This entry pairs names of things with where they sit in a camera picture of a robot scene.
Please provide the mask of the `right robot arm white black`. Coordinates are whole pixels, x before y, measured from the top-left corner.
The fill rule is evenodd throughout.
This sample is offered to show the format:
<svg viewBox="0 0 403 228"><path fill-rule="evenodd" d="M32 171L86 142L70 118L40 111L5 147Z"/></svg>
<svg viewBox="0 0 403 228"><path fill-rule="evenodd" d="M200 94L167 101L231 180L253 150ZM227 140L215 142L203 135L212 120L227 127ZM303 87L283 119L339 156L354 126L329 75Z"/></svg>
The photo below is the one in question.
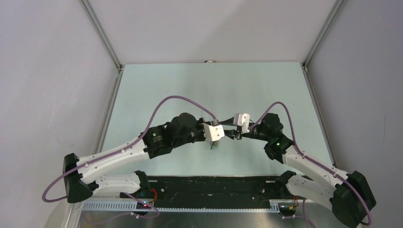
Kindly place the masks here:
<svg viewBox="0 0 403 228"><path fill-rule="evenodd" d="M220 122L235 126L225 130L231 139L250 138L266 141L264 151L271 159L301 172L286 171L276 179L276 192L284 199L291 195L314 201L332 211L345 226L355 228L375 207L376 200L365 176L348 173L336 167L323 165L297 149L294 140L284 135L283 124L277 114L268 113L256 126L248 115L236 114Z"/></svg>

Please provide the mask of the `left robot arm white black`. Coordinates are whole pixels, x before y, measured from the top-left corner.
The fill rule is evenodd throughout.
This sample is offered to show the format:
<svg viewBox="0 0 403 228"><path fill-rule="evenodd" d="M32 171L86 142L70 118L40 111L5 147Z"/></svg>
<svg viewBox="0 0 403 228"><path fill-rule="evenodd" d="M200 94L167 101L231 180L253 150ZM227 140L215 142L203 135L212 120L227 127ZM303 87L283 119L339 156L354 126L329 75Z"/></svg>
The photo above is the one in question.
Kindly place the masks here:
<svg viewBox="0 0 403 228"><path fill-rule="evenodd" d="M170 122L148 128L121 147L81 158L74 153L66 155L63 179L68 203L82 202L94 195L148 196L151 187L145 172L111 172L129 163L169 154L188 143L205 141L205 124L210 122L182 113Z"/></svg>

